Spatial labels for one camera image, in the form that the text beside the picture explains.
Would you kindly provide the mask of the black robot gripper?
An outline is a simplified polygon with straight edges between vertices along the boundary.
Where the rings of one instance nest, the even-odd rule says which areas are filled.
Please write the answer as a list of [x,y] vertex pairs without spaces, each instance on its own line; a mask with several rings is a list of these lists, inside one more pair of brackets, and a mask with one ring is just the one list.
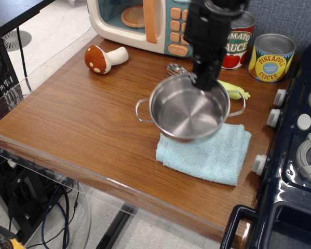
[[193,49],[189,78],[194,87],[208,91],[218,83],[231,22],[248,5],[248,1],[191,1],[184,36]]

